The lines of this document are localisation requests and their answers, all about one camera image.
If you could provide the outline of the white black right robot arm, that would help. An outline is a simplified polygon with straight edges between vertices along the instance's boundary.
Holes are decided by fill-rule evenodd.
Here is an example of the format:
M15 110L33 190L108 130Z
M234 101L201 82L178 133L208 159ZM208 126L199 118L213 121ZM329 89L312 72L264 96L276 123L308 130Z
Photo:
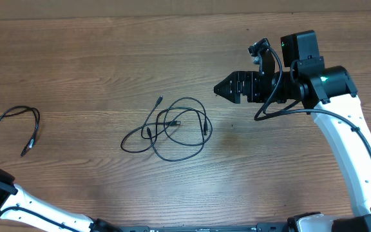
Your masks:
M327 68L316 33L298 32L280 39L278 55L267 39L248 49L256 71L235 71L214 87L235 104L245 96L260 104L256 121L302 112L310 115L335 156L350 196L352 216L320 212L289 217L282 223L259 223L255 231L371 231L371 132L348 71Z

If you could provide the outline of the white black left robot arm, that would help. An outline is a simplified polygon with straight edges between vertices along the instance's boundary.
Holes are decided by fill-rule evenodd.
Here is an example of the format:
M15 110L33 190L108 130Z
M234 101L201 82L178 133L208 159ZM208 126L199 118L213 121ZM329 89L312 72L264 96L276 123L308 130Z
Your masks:
M14 180L0 169L0 220L22 222L44 231L122 231L104 220L57 208L32 196Z

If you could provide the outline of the black usb cable grey plug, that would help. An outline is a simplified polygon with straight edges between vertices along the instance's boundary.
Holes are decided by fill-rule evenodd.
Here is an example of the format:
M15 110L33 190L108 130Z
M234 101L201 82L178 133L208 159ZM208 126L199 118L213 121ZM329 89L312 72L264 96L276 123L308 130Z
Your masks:
M149 142L145 150L166 162L192 159L213 133L205 106L194 97L181 97L156 111L162 101L159 96L140 129L141 138Z

